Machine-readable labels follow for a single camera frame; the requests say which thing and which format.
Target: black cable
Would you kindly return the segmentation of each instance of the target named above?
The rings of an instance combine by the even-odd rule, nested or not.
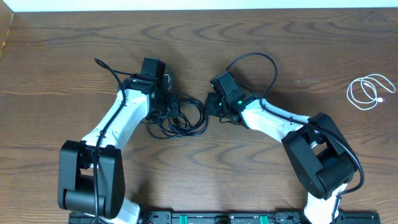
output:
[[[98,171],[97,171],[97,165],[98,165],[98,150],[101,145],[101,141],[104,138],[104,135],[106,133],[106,130],[109,128],[111,125],[112,121],[115,119],[115,117],[119,114],[119,112],[122,110],[123,106],[126,103],[126,93],[124,92],[124,88],[122,86],[122,83],[119,79],[119,77],[116,75],[116,71],[113,70],[111,67],[109,67],[107,64],[105,64],[103,61],[101,61],[98,58],[94,58],[95,63],[97,63],[99,66],[109,70],[116,81],[119,84],[119,88],[122,92],[123,100],[119,106],[119,108],[115,111],[115,113],[112,115],[112,117],[109,119],[109,121],[105,124],[104,128],[99,132],[98,140],[95,145],[95,150],[94,150],[94,159],[93,159],[93,175],[94,175],[94,201],[95,201],[95,217],[94,217],[94,224],[98,223],[98,220],[100,219],[99,216],[99,209],[100,209],[100,202],[99,202],[99,195],[98,195]]]
[[[251,56],[251,55],[261,55],[261,56],[263,56],[263,57],[265,57],[265,58],[268,58],[268,59],[272,62],[272,64],[274,65],[274,68],[275,68],[275,75],[274,75],[273,81],[272,81],[271,84],[266,88],[266,90],[262,93],[262,95],[261,95],[261,97],[260,97],[260,106],[261,106],[261,108],[262,108],[263,110],[267,111],[267,112],[270,113],[270,114],[273,114],[273,115],[275,115],[275,116],[278,116],[278,117],[280,117],[280,118],[282,118],[282,119],[286,119],[287,121],[290,121],[290,122],[293,122],[293,123],[296,123],[296,124],[301,124],[301,125],[303,125],[303,126],[306,126],[306,127],[308,127],[308,128],[311,128],[311,129],[313,129],[314,131],[317,131],[317,132],[319,132],[320,134],[323,134],[323,135],[329,137],[330,139],[336,141],[336,142],[345,150],[345,152],[347,153],[347,155],[349,155],[349,157],[351,158],[351,160],[354,162],[354,165],[356,166],[357,170],[359,171],[359,175],[360,175],[360,177],[361,177],[360,180],[359,180],[359,184],[358,184],[357,186],[351,188],[351,189],[344,190],[344,191],[342,191],[342,192],[338,192],[337,195],[336,195],[337,199],[336,199],[335,205],[334,205],[334,207],[333,207],[333,212],[332,212],[332,214],[331,214],[332,223],[334,224],[334,223],[335,223],[335,213],[336,213],[336,211],[337,211],[338,204],[339,204],[339,202],[340,202],[340,200],[341,200],[341,196],[342,196],[343,194],[348,194],[348,193],[351,193],[351,192],[354,192],[354,191],[360,189],[360,188],[362,187],[362,185],[364,184],[365,176],[364,176],[363,168],[362,168],[361,164],[359,163],[358,158],[355,156],[355,154],[352,153],[352,151],[351,151],[352,149],[349,149],[349,146],[346,146],[345,143],[344,143],[344,141],[342,141],[335,133],[333,133],[333,132],[331,132],[331,131],[329,131],[329,130],[327,130],[327,129],[324,129],[324,128],[319,128],[319,127],[316,127],[316,126],[314,126],[314,125],[311,125],[311,124],[308,124],[308,123],[304,123],[304,122],[302,122],[302,121],[297,121],[297,120],[293,119],[292,117],[290,117],[290,118],[285,117],[285,116],[283,116],[283,115],[281,115],[281,114],[278,114],[278,113],[276,113],[276,112],[273,112],[273,111],[269,110],[269,109],[264,105],[264,102],[263,102],[262,99],[265,99],[265,95],[266,95],[266,94],[268,93],[268,91],[271,89],[271,87],[273,86],[273,84],[275,83],[275,81],[276,81],[276,79],[277,79],[277,77],[278,77],[278,68],[277,68],[277,65],[276,65],[276,63],[274,62],[274,60],[273,60],[270,56],[268,56],[268,55],[266,55],[266,54],[263,54],[263,53],[257,53],[257,52],[244,54],[244,55],[238,57],[237,59],[233,60],[233,61],[230,63],[230,65],[228,65],[228,67],[227,67],[226,69],[229,70],[235,62],[237,62],[238,60],[240,60],[240,59],[242,59],[242,58],[244,58],[244,57]]]
[[[103,68],[105,68],[105,69],[107,69],[107,70],[111,69],[114,73],[118,73],[118,74],[121,74],[121,75],[132,75],[132,76],[134,76],[134,77],[137,76],[136,73],[121,72],[121,71],[112,69],[112,68],[110,68],[107,64],[105,64],[104,62],[102,62],[100,59],[98,59],[98,60],[100,61],[100,63],[98,63],[97,61],[96,61],[96,63],[97,63],[99,66],[101,66],[101,67],[103,67]]]
[[[268,55],[266,55],[266,54],[263,54],[263,53],[259,53],[259,52],[252,52],[252,53],[244,54],[244,55],[239,56],[239,57],[236,58],[235,60],[233,60],[233,61],[230,63],[230,65],[228,65],[228,67],[226,68],[226,70],[229,70],[229,69],[232,67],[232,65],[234,65],[235,62],[237,62],[238,60],[241,60],[241,59],[244,58],[244,57],[252,56],[252,55],[260,55],[260,56],[263,56],[263,57],[268,58],[268,60],[270,60],[270,61],[272,62],[272,64],[274,65],[274,68],[275,68],[275,76],[274,76],[273,81],[271,82],[271,84],[266,88],[266,90],[265,90],[265,91],[263,92],[263,94],[261,95],[261,98],[264,98],[264,96],[268,93],[268,91],[269,91],[269,90],[271,89],[271,87],[274,85],[274,83],[275,83],[275,81],[276,81],[276,78],[278,77],[278,67],[276,66],[276,63],[275,63],[274,59],[272,59],[270,56],[268,56]]]
[[[180,102],[184,102],[182,106],[195,106],[199,111],[199,120],[193,125],[185,114],[181,112],[178,118],[160,119],[159,122],[150,121],[146,123],[149,135],[156,139],[171,139],[187,136],[199,136],[206,131],[208,115],[206,114],[205,105],[200,100],[194,98],[181,98]],[[168,129],[164,127],[164,123],[167,123]],[[152,133],[149,128],[150,124],[156,124],[165,137],[156,136]]]

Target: tangled black cable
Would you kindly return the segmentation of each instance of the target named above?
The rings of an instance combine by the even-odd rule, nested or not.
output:
[[[159,122],[150,121],[146,123],[148,134],[156,139],[182,138],[187,136],[199,136],[203,134],[208,125],[208,116],[206,115],[205,105],[200,100],[194,98],[181,98],[180,104],[182,106],[195,106],[197,108],[199,111],[199,120],[194,125],[192,125],[183,112],[180,112],[180,116],[177,118],[168,118],[162,119]],[[165,137],[156,136],[150,130],[149,126],[151,124],[156,124]]]
[[[362,165],[359,163],[359,160],[358,160],[358,158],[356,157],[356,155],[352,152],[352,149],[351,149],[348,145],[346,146],[345,142],[344,142],[343,140],[341,140],[335,133],[333,133],[333,132],[331,132],[331,131],[329,131],[329,130],[327,130],[327,129],[325,129],[325,128],[319,128],[319,127],[317,127],[317,126],[314,126],[314,125],[311,125],[311,124],[308,124],[308,123],[304,123],[304,122],[302,122],[302,121],[298,121],[298,120],[296,120],[296,119],[293,119],[292,117],[289,117],[289,118],[288,118],[288,117],[283,116],[283,115],[281,115],[281,114],[279,114],[279,113],[273,112],[272,110],[268,109],[268,108],[264,105],[263,99],[265,99],[265,95],[266,95],[266,94],[268,93],[268,91],[271,89],[271,87],[273,86],[273,84],[275,83],[275,81],[276,81],[276,79],[277,79],[277,77],[278,77],[278,68],[277,68],[277,65],[276,65],[275,61],[274,61],[270,56],[268,56],[268,55],[266,55],[266,54],[263,54],[263,53],[258,53],[258,52],[253,52],[253,53],[244,54],[244,55],[238,57],[237,59],[233,60],[233,61],[230,63],[230,65],[228,65],[228,67],[226,68],[226,70],[229,70],[229,69],[232,67],[232,65],[234,65],[234,63],[237,62],[238,60],[240,60],[240,59],[242,59],[242,58],[244,58],[244,57],[247,57],[247,56],[251,56],[251,55],[260,55],[260,56],[263,56],[263,57],[265,57],[265,58],[268,58],[268,59],[272,62],[272,64],[274,65],[274,68],[275,68],[275,75],[274,75],[273,81],[272,81],[271,84],[266,88],[266,90],[262,93],[262,95],[261,95],[261,97],[260,97],[260,106],[261,106],[261,108],[262,108],[263,110],[267,111],[267,112],[270,113],[270,114],[273,114],[273,115],[275,115],[275,116],[278,116],[278,117],[280,117],[280,118],[282,118],[282,119],[286,119],[287,121],[290,121],[291,123],[301,124],[301,125],[303,125],[303,126],[306,126],[306,127],[308,127],[308,128],[311,128],[311,129],[313,129],[314,131],[317,131],[317,132],[319,132],[320,134],[322,134],[322,135],[324,135],[324,136],[327,136],[327,137],[329,137],[330,139],[336,141],[336,142],[345,150],[345,152],[346,152],[347,155],[350,157],[350,159],[354,162],[355,167],[356,167],[357,170],[359,171],[359,175],[360,175],[360,177],[361,177],[360,180],[359,180],[359,184],[358,184],[357,186],[353,187],[352,189],[348,189],[348,190],[344,190],[344,191],[338,192],[337,195],[336,195],[335,205],[334,205],[334,207],[333,207],[333,211],[332,211],[332,214],[331,214],[332,223],[334,224],[334,223],[336,222],[336,220],[335,220],[335,213],[336,213],[336,211],[337,211],[338,204],[339,204],[339,202],[340,202],[340,200],[341,200],[341,196],[342,196],[343,194],[348,194],[348,193],[351,193],[351,192],[354,192],[354,191],[360,189],[360,188],[362,187],[362,185],[364,184],[365,176],[364,176],[364,172],[363,172]]]

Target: white usb cable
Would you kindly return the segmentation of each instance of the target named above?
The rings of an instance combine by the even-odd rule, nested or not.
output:
[[[388,89],[388,88],[385,87],[383,84],[381,84],[377,79],[372,78],[371,76],[374,76],[374,77],[382,77],[382,78],[385,79],[388,83],[390,83],[390,85],[392,86],[393,90]],[[384,101],[384,98],[377,97],[377,90],[376,90],[376,87],[373,85],[373,83],[371,83],[371,82],[368,81],[368,80],[373,80],[373,81],[375,81],[376,83],[378,83],[380,86],[382,86],[385,90],[389,91],[390,93],[395,93],[395,92],[396,92],[396,87],[392,84],[392,82],[390,82],[390,80],[388,80],[386,77],[384,77],[384,76],[382,76],[382,75],[379,75],[379,74],[371,74],[371,75],[367,75],[367,76],[365,76],[365,77],[357,78],[357,79],[355,79],[354,81],[352,81],[352,82],[348,85],[348,88],[347,88],[347,99],[348,99],[354,106],[356,106],[356,107],[357,107],[358,109],[360,109],[360,110],[370,110],[370,109],[374,108],[374,107],[377,105],[377,103],[381,103],[381,102]],[[361,88],[362,88],[363,92],[365,93],[365,95],[366,95],[371,101],[359,101],[359,100],[357,100],[357,99],[354,97],[353,85],[354,85],[354,83],[356,83],[356,82],[361,82]],[[364,85],[373,90],[374,98],[371,97],[371,96],[367,93],[367,91],[365,90]],[[352,98],[355,102],[357,102],[357,103],[360,103],[360,104],[373,104],[373,103],[374,103],[374,104],[373,104],[372,106],[368,107],[368,108],[361,108],[361,107],[359,107],[356,103],[354,103],[354,102],[350,99],[349,94],[348,94],[349,92],[351,93],[351,98]]]

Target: green connector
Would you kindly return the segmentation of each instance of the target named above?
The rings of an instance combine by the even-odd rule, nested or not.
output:
[[[180,215],[180,224],[188,224],[188,215]]]
[[[268,217],[267,216],[260,217],[260,224],[268,224]]]

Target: black bracket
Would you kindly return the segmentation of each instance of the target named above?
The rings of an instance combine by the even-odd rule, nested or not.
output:
[[[328,115],[319,113],[308,121],[335,133],[348,146]],[[315,155],[310,145],[314,141],[317,144],[326,143],[326,148],[318,155]],[[304,126],[297,131],[291,131],[282,139],[282,144],[299,181],[316,198],[330,198],[337,187],[350,182],[354,176],[356,168],[345,150],[334,140],[312,129]]]
[[[248,104],[259,99],[259,95],[246,96],[244,90],[238,86],[230,71],[223,71],[213,77],[210,83],[215,93],[209,93],[206,99],[206,113],[210,116],[229,119],[235,125],[248,128],[242,119],[241,112]]]
[[[58,205],[62,209],[81,213],[95,213],[93,176],[84,175],[93,161],[94,148],[84,142],[67,140],[60,151],[58,176]],[[99,149],[98,193],[99,215],[114,218],[123,204],[124,185],[121,150],[114,147]]]
[[[164,75],[165,63],[156,58],[144,58],[141,73],[122,82],[124,89],[139,90],[149,95],[149,112],[146,120],[152,122],[176,118],[180,115],[180,101],[170,88],[169,78]]]

